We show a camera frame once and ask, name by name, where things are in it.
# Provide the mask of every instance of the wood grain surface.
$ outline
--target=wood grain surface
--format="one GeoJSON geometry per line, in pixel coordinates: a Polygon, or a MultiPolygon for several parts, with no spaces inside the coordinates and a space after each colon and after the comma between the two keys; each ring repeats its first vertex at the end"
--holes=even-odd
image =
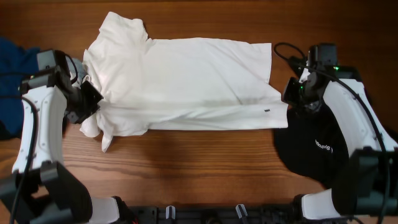
{"type": "MultiPolygon", "coordinates": [[[[341,64],[361,73],[381,122],[398,131],[396,6],[344,0],[0,4],[0,35],[23,47],[60,49],[82,59],[113,11],[142,19],[153,39],[283,41],[305,52],[334,42],[341,64]]],[[[281,59],[272,60],[271,85],[283,91],[293,73],[281,59]]],[[[101,136],[87,138],[79,128],[70,125],[63,139],[65,165],[97,197],[118,195],[129,205],[260,205],[322,190],[285,168],[270,130],[149,131],[115,138],[103,153],[101,136]]],[[[0,142],[0,177],[10,174],[19,144],[0,142]]],[[[1,205],[0,224],[8,218],[1,205]]]]}

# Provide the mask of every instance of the black cloth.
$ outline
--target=black cloth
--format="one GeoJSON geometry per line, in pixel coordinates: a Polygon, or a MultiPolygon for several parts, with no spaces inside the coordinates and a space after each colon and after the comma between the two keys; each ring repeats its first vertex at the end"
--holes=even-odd
{"type": "Polygon", "coordinates": [[[7,131],[5,125],[0,121],[0,140],[7,140],[12,138],[10,132],[7,131]]]}
{"type": "Polygon", "coordinates": [[[288,128],[274,129],[274,144],[286,167],[330,188],[348,162],[348,150],[336,118],[327,105],[317,114],[287,111],[288,128]]]}

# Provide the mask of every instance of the black cable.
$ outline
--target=black cable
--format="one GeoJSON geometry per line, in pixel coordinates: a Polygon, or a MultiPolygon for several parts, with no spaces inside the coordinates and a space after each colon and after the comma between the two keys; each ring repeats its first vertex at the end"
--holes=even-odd
{"type": "Polygon", "coordinates": [[[289,60],[287,57],[285,57],[285,56],[281,55],[280,53],[278,53],[277,51],[275,51],[275,49],[276,49],[278,46],[281,46],[281,45],[286,45],[286,46],[289,46],[289,47],[295,49],[296,51],[298,51],[298,52],[300,53],[300,55],[301,55],[301,57],[303,58],[303,60],[305,60],[305,54],[304,54],[298,47],[294,46],[293,44],[286,43],[286,42],[280,42],[280,43],[278,43],[278,44],[275,44],[275,46],[274,46],[274,52],[275,52],[275,54],[277,54],[281,59],[284,59],[287,63],[289,63],[290,60],[289,60]]]}
{"type": "Polygon", "coordinates": [[[4,73],[0,73],[0,76],[8,76],[8,75],[31,76],[32,74],[24,73],[24,72],[4,72],[4,73]]]}
{"type": "Polygon", "coordinates": [[[75,73],[76,73],[76,75],[75,75],[75,77],[72,79],[72,80],[70,80],[71,82],[72,82],[72,84],[74,84],[76,81],[77,81],[77,68],[76,68],[76,65],[75,65],[75,63],[73,62],[73,60],[72,60],[72,58],[68,55],[68,54],[65,54],[69,59],[70,59],[70,61],[72,62],[72,65],[73,65],[73,68],[75,68],[75,73]]]}
{"type": "Polygon", "coordinates": [[[388,163],[388,157],[387,157],[387,150],[386,150],[386,147],[385,147],[385,145],[383,143],[381,133],[379,132],[379,129],[377,128],[376,122],[374,121],[371,112],[369,111],[368,107],[366,106],[365,102],[361,99],[359,94],[357,94],[347,84],[345,84],[344,82],[342,82],[338,78],[334,77],[333,75],[329,75],[329,74],[327,74],[325,72],[322,72],[322,71],[319,71],[317,69],[308,67],[306,65],[302,65],[302,64],[290,61],[288,58],[286,58],[285,56],[281,55],[277,51],[277,47],[280,46],[280,45],[287,45],[289,47],[292,47],[292,48],[298,50],[302,54],[302,51],[298,47],[296,47],[296,46],[294,46],[292,44],[289,44],[289,43],[281,42],[281,43],[275,44],[275,46],[274,46],[274,52],[275,52],[276,55],[278,55],[280,58],[284,59],[287,63],[291,63],[291,64],[294,64],[296,66],[299,66],[299,67],[302,67],[302,68],[306,68],[310,72],[316,72],[317,74],[323,75],[323,76],[333,80],[334,82],[339,83],[344,88],[346,88],[355,97],[356,100],[358,100],[359,104],[362,106],[363,110],[365,111],[366,115],[368,116],[369,121],[371,122],[372,128],[373,128],[373,130],[375,132],[376,139],[377,139],[377,141],[380,144],[380,148],[381,148],[381,151],[383,153],[383,160],[384,160],[383,161],[384,162],[384,181],[386,183],[386,188],[384,189],[383,203],[382,203],[381,211],[380,211],[380,214],[379,214],[379,218],[377,219],[377,224],[381,224],[382,221],[383,221],[384,215],[386,214],[387,201],[388,201],[389,192],[390,192],[390,169],[389,169],[389,163],[388,163]]]}
{"type": "Polygon", "coordinates": [[[14,224],[14,220],[17,215],[19,199],[21,197],[21,192],[24,187],[24,183],[26,180],[26,176],[29,172],[29,168],[32,165],[32,161],[33,161],[33,153],[34,153],[34,149],[36,146],[36,140],[37,140],[37,130],[38,130],[37,121],[39,119],[37,117],[38,114],[37,114],[37,109],[36,109],[35,105],[27,98],[20,97],[20,96],[0,96],[0,99],[7,99],[7,98],[24,100],[26,103],[28,103],[30,105],[30,108],[31,108],[32,114],[33,114],[33,130],[32,130],[32,136],[30,138],[30,146],[29,146],[29,151],[28,151],[28,155],[27,155],[26,166],[24,169],[24,173],[22,174],[21,180],[19,181],[16,195],[14,198],[14,202],[12,203],[12,208],[11,208],[10,224],[14,224]]]}
{"type": "Polygon", "coordinates": [[[356,217],[352,217],[352,219],[355,220],[356,222],[358,222],[359,224],[363,224],[363,222],[360,219],[356,218],[356,217]]]}

